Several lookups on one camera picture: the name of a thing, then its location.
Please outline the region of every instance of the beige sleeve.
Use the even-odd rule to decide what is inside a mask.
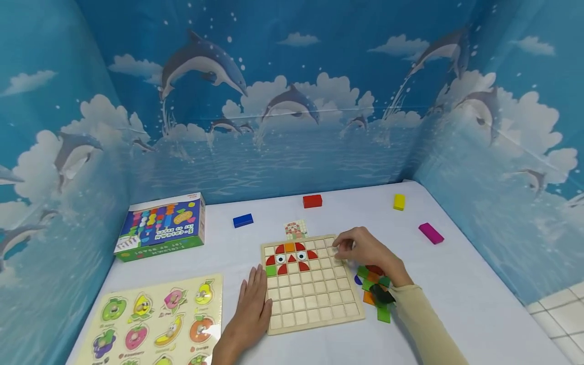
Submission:
[[[407,285],[390,288],[400,320],[416,343],[424,365],[468,365],[422,288]]]

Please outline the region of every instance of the pile of colored tiles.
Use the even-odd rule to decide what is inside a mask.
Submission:
[[[383,270],[375,265],[359,266],[357,269],[357,275],[355,276],[355,282],[358,281],[358,277],[362,278],[361,288],[364,290],[363,302],[371,304],[377,307],[377,320],[385,323],[391,322],[390,310],[388,304],[378,303],[376,304],[373,299],[373,294],[369,292],[369,288],[373,284],[379,284],[385,291],[390,287],[390,278],[385,276]]]

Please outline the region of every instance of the hand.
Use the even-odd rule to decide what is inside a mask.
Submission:
[[[249,280],[241,283],[235,315],[213,349],[213,364],[234,364],[266,333],[272,316],[272,300],[265,300],[266,290],[266,271],[262,265],[253,267]]]
[[[339,234],[332,246],[339,249],[335,255],[337,259],[379,266],[394,287],[413,284],[412,278],[405,270],[404,262],[365,227],[355,227]]]

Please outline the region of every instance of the left hand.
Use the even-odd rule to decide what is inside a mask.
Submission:
[[[253,267],[249,280],[241,283],[235,315],[213,349],[214,365],[235,363],[266,333],[272,316],[272,300],[265,300],[266,291],[266,271],[262,265]]]

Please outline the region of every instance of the orange square tile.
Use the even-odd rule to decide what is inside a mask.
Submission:
[[[380,278],[380,276],[378,274],[375,274],[372,271],[370,271],[369,274],[367,275],[367,280],[369,280],[370,282],[375,283],[375,284],[379,283],[379,278]]]
[[[373,294],[369,293],[368,291],[363,292],[363,302],[371,305],[375,305],[373,301]]]

